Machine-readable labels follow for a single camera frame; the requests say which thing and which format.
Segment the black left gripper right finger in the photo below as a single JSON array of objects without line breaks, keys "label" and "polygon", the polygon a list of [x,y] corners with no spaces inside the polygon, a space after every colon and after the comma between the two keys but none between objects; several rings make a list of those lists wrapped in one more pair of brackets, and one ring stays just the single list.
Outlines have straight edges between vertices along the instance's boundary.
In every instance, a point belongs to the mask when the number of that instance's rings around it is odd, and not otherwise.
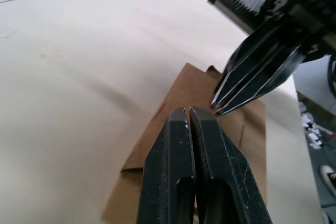
[{"label": "black left gripper right finger", "polygon": [[249,163],[215,117],[190,109],[200,223],[271,223]]}]

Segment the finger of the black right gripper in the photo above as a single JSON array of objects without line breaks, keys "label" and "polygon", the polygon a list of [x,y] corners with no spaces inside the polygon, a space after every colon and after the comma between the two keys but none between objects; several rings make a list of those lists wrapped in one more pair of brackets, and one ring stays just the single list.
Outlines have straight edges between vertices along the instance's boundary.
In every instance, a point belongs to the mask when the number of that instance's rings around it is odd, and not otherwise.
[{"label": "finger of the black right gripper", "polygon": [[243,107],[283,84],[303,62],[307,48],[272,46],[268,52],[260,48],[246,56],[234,53],[214,94],[214,109],[218,116]]},{"label": "finger of the black right gripper", "polygon": [[211,107],[237,109],[283,84],[298,66],[298,33],[262,25],[229,58]]}]

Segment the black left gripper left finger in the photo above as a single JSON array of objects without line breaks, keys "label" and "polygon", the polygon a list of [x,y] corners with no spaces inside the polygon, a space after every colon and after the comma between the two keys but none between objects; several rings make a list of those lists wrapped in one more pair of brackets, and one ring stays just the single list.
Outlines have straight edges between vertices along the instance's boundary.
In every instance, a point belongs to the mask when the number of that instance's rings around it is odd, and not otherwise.
[{"label": "black left gripper left finger", "polygon": [[190,124],[178,108],[145,159],[137,223],[193,223],[195,182]]}]

